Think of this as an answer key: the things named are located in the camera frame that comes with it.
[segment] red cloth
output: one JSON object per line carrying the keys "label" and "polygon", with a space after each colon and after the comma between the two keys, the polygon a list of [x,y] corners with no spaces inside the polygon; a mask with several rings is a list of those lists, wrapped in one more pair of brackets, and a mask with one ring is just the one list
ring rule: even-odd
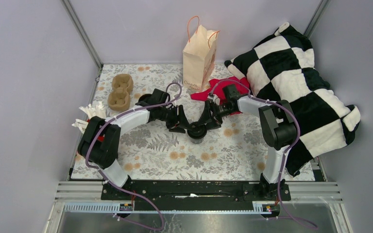
{"label": "red cloth", "polygon": [[[246,77],[244,77],[242,79],[238,79],[235,76],[233,76],[233,77],[229,77],[227,79],[240,82],[241,84],[244,84],[247,88],[250,88],[250,83],[248,82],[248,79]],[[223,80],[223,79],[211,79],[211,80],[209,80],[209,85],[211,85],[211,87],[204,92],[191,94],[191,99],[205,101],[208,98],[209,92],[212,90],[212,88],[215,86],[215,84],[217,84],[221,80]],[[245,89],[245,87],[243,87],[242,85],[239,85],[236,82],[223,81],[217,86],[217,89],[214,90],[214,94],[217,95],[218,98],[220,99],[220,104],[224,103],[225,99],[226,99],[222,89],[224,87],[228,86],[228,85],[231,85],[231,84],[234,84],[235,87],[237,88],[237,90],[241,94],[247,94],[248,93],[248,90]]]}

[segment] tabletop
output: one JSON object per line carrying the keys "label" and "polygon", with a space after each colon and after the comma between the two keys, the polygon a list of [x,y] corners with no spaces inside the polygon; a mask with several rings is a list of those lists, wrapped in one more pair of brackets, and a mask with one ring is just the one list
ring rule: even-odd
{"label": "tabletop", "polygon": [[[106,106],[107,116],[119,113],[107,107],[107,98],[113,77],[122,73],[130,74],[134,80],[131,107],[155,88],[165,90],[169,83],[182,83],[182,64],[104,65],[93,101]],[[215,65],[211,79],[231,76],[224,65]],[[171,98],[178,91],[177,86],[171,86]],[[176,103],[184,106],[189,122],[197,121],[203,110],[203,102],[191,100],[192,93],[195,91],[183,88]],[[268,158],[259,118],[249,114],[224,117],[222,127],[208,131],[200,144],[193,144],[186,134],[168,132],[164,122],[141,125],[121,135],[118,155],[119,164],[132,179],[152,180],[258,181]],[[285,179],[315,180],[310,163],[300,172],[296,177],[286,173]],[[75,157],[71,178],[102,179],[95,169],[86,167],[80,155]]]}

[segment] cable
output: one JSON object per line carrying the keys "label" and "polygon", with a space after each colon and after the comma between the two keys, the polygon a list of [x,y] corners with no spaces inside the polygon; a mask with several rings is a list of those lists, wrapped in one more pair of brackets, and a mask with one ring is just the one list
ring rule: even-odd
{"label": "cable", "polygon": [[213,94],[214,91],[215,91],[215,88],[217,88],[217,86],[221,83],[221,82],[224,82],[224,81],[230,81],[230,82],[235,82],[235,83],[238,83],[240,84],[241,86],[245,87],[245,89],[248,90],[248,97],[252,100],[255,100],[255,101],[258,101],[258,102],[262,102],[262,103],[267,103],[267,104],[271,104],[271,105],[274,105],[274,106],[277,106],[278,108],[282,109],[283,111],[285,111],[293,120],[294,120],[294,124],[295,124],[295,128],[297,129],[297,136],[294,140],[294,142],[289,146],[287,147],[285,150],[284,150],[284,153],[283,153],[283,156],[282,156],[282,161],[281,161],[281,167],[279,169],[279,174],[278,174],[278,187],[277,187],[277,193],[278,193],[278,200],[279,200],[279,203],[281,204],[282,208],[284,209],[284,211],[287,213],[288,216],[283,216],[283,217],[280,217],[282,219],[292,219],[294,220],[296,223],[300,224],[301,226],[303,227],[306,227],[306,228],[309,228],[309,229],[312,229],[312,230],[318,230],[318,226],[317,224],[315,224],[314,222],[308,220],[308,219],[305,219],[305,218],[301,218],[301,217],[294,217],[292,214],[289,213],[289,211],[287,210],[287,208],[285,207],[285,205],[282,203],[282,199],[281,199],[281,192],[279,191],[280,190],[280,183],[281,183],[281,178],[282,178],[282,173],[284,172],[284,164],[285,164],[285,158],[286,158],[286,153],[292,148],[295,146],[295,144],[298,142],[298,140],[300,139],[300,135],[301,135],[301,129],[300,129],[300,125],[298,124],[298,121],[297,119],[295,118],[294,114],[292,114],[287,108],[277,104],[276,102],[272,102],[272,101],[269,101],[269,100],[263,100],[263,99],[260,99],[260,98],[257,98],[255,96],[251,96],[251,90],[249,88],[247,88],[244,84],[238,82],[238,81],[235,81],[235,80],[228,80],[228,79],[224,79],[224,80],[221,80],[219,81],[217,84],[214,85],[214,87],[211,89],[210,91],[210,94]]}
{"label": "cable", "polygon": [[[171,104],[173,103],[174,101],[176,101],[177,99],[179,99],[181,97],[181,94],[182,94],[182,87],[179,83],[170,83],[168,86],[167,86],[167,90],[169,88],[169,86],[171,85],[178,85],[179,86],[179,94],[173,99],[173,100],[170,100],[169,102],[165,102],[165,103],[160,103],[160,104],[155,104],[155,105],[150,105],[150,106],[146,106],[146,107],[140,107],[140,108],[136,108],[136,109],[130,109],[128,111],[125,111],[121,114],[119,114],[118,116],[110,119],[109,121],[105,122],[105,124],[99,129],[99,131],[97,132],[97,134],[95,135],[94,139],[92,140],[91,144],[89,145],[89,148],[88,148],[88,152],[86,153],[86,157],[85,157],[85,164],[88,166],[88,167],[91,167],[91,168],[95,168],[95,169],[98,169],[98,172],[102,175],[102,177],[105,179],[105,180],[109,180],[108,177],[106,176],[106,174],[98,167],[98,166],[93,166],[93,165],[90,165],[89,164],[89,155],[95,145],[95,142],[98,140],[98,137],[101,135],[101,133],[103,132],[103,130],[106,128],[106,126],[108,126],[109,124],[111,124],[113,121],[119,119],[120,117],[123,117],[127,114],[130,114],[132,112],[136,112],[136,111],[141,111],[141,110],[145,110],[145,109],[149,109],[149,108],[155,108],[155,107],[161,107],[161,106],[165,106],[165,105],[168,105],[168,104]],[[165,221],[164,221],[164,217],[162,215],[162,213],[159,211],[158,207],[152,203],[152,201],[150,201],[148,198],[146,198],[145,196],[143,195],[140,195],[140,194],[137,194],[137,193],[134,193],[134,192],[131,192],[131,191],[128,191],[128,190],[125,190],[121,187],[119,187],[118,185],[114,184],[112,181],[109,180],[109,183],[114,187],[116,188],[117,190],[121,191],[121,192],[124,192],[124,193],[128,193],[130,195],[134,195],[134,196],[137,196],[139,198],[142,198],[144,199],[145,201],[147,201],[159,214],[159,217],[161,218],[161,227],[159,228],[153,228],[153,227],[150,227],[150,226],[147,226],[147,225],[144,225],[142,223],[139,223],[139,222],[135,222],[135,221],[132,221],[132,220],[129,220],[129,219],[126,219],[126,218],[118,218],[118,219],[122,219],[123,221],[126,221],[126,222],[130,222],[130,223],[133,223],[135,225],[138,225],[138,226],[141,226],[141,227],[144,227],[146,229],[149,229],[149,230],[152,230],[152,231],[161,231],[164,229],[165,227]]]}

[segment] robotic arm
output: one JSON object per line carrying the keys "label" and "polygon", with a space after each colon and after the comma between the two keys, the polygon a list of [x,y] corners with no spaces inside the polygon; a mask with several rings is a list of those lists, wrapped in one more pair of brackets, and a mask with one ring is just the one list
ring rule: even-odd
{"label": "robotic arm", "polygon": [[[139,102],[130,109],[131,113],[118,118],[108,125],[104,132],[104,138],[98,139],[90,153],[89,160],[104,171],[109,180],[122,187],[128,175],[117,162],[119,137],[132,128],[146,124],[154,120],[166,123],[170,132],[187,133],[193,143],[201,143],[208,130],[220,128],[222,118],[234,112],[243,112],[260,117],[261,129],[268,148],[268,160],[266,168],[261,174],[259,192],[265,197],[271,197],[276,193],[277,184],[284,186],[285,180],[278,180],[283,151],[296,139],[297,131],[292,118],[280,108],[254,101],[248,95],[240,94],[234,85],[223,88],[226,101],[220,105],[210,96],[204,103],[204,110],[198,121],[189,123],[182,105],[166,105],[150,109],[137,110],[137,108],[165,103],[170,98],[169,94],[155,89],[152,94],[140,97]],[[292,109],[286,100],[277,102],[290,112]],[[85,156],[88,148],[100,127],[112,117],[102,119],[97,116],[91,118],[86,131],[79,143],[78,152]]]}

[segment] gray floor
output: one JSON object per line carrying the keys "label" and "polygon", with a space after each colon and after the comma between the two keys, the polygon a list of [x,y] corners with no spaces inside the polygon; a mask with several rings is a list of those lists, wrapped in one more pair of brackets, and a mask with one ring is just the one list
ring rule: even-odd
{"label": "gray floor", "polygon": [[[292,220],[256,221],[260,215],[242,214],[165,214],[163,233],[335,233],[330,210],[325,204],[287,205],[297,217],[307,218],[319,226],[318,231],[304,228]],[[159,216],[132,214],[128,218],[157,227]],[[59,233],[149,233],[153,232],[126,222],[118,222],[111,214],[65,212]]]}

